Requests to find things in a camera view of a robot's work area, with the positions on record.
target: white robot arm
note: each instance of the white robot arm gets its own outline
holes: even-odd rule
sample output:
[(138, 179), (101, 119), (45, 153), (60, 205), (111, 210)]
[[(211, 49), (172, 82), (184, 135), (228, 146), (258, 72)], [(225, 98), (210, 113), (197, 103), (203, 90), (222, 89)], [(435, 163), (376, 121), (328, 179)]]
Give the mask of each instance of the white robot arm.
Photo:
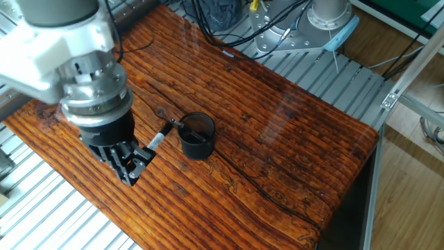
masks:
[[(97, 0), (19, 0), (25, 22), (0, 40), (0, 81), (61, 103), (79, 139), (120, 181), (134, 185), (154, 158), (134, 137), (133, 95), (112, 54), (109, 5)], [(172, 129), (168, 123), (162, 133)]]

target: cup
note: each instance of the cup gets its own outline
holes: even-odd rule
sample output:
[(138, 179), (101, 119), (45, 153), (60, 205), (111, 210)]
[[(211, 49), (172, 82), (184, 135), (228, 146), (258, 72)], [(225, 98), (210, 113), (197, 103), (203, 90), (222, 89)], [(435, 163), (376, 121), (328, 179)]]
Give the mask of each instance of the cup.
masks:
[(184, 126), (178, 127), (178, 135), (186, 157), (192, 160), (205, 160), (211, 156), (216, 133), (213, 120), (204, 113), (193, 112), (182, 117), (180, 122)]

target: wood grain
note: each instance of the wood grain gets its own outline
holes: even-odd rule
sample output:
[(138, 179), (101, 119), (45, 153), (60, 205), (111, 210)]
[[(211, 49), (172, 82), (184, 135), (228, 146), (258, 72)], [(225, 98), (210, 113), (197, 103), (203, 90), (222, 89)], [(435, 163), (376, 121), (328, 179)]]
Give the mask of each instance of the wood grain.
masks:
[(208, 45), (160, 6), (124, 40), (135, 136), (200, 111), (216, 123), (213, 155), (181, 152), (177, 133), (136, 186), (117, 181), (55, 108), (32, 101), (5, 124), (145, 249), (313, 249), (378, 141), (377, 131), (264, 66)]

